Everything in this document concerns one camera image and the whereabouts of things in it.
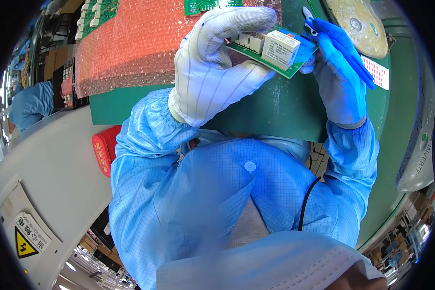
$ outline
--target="white button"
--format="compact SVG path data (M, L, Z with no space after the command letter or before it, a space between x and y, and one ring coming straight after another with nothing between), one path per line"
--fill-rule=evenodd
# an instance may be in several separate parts
M245 162L244 167L245 167L246 171L248 171L248 172L253 172L256 170L256 164L254 164L251 161Z

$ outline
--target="blue-lit glove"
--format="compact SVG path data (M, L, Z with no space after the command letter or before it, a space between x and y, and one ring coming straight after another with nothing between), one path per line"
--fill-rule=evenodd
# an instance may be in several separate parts
M174 119L201 126L272 78L274 71L252 60L232 67L225 38L266 31L276 20L268 7L226 7L203 14L174 58L176 86L168 101Z
M361 60L361 57L342 28L320 19L314 19L312 23L319 33L317 43L322 58L316 63L313 73L327 118L343 128L359 128L365 121L366 85L333 46L331 39L337 40L354 58Z

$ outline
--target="green circuit board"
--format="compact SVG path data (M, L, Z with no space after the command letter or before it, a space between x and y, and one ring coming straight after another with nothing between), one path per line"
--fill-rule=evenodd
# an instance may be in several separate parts
M199 15L202 11L223 7L242 7L243 0L184 0L186 15Z
M315 45L311 41L303 38L302 36L300 36L294 32L291 32L291 31L283 28L282 26L275 25L274 27L270 28L267 32L269 33L269 32L274 31L274 30L278 30L278 31L282 32L283 34L289 35L289 36L295 38L296 40L298 40L299 42L301 42L300 47L298 48L298 52L296 53L295 60L293 61L293 64L286 71L284 71L284 70L280 69L279 67L271 64L270 62L262 59L260 53L256 53L256 52L254 52L254 51L252 51L244 46L241 46L239 44L232 43L232 42L226 44L226 46L229 49L232 49L232 50L237 51L241 54L244 54L244 55L248 56L249 58L261 63L262 65L265 65L265 66L271 68L273 71L283 75L286 78L292 78L295 75L295 73L301 68L301 66L310 58L310 56L313 55L313 53L316 51L316 49L318 47L317 47L317 45Z
M92 11L94 5L96 5L96 0L90 0L88 4L88 9L85 11L84 17L84 28L82 31L82 39L89 35L93 30L97 29L100 25L110 20L116 16L118 10L118 0L102 0L100 3L100 20L98 26L90 27L90 21L94 18L95 12Z

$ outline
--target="face mask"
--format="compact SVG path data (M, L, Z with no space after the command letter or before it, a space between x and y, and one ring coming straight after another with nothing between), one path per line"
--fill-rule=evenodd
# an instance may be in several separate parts
M177 260L156 271L157 290L322 290L351 266L385 276L353 248L313 232L277 232L242 247Z

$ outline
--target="bubble wrap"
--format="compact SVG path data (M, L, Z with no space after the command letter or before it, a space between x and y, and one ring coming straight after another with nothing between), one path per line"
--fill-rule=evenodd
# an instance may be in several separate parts
M275 9L282 22L281 0L244 0L244 6L260 5ZM114 18L76 43L77 97L174 83L174 55L198 19L184 15L181 0L119 0Z

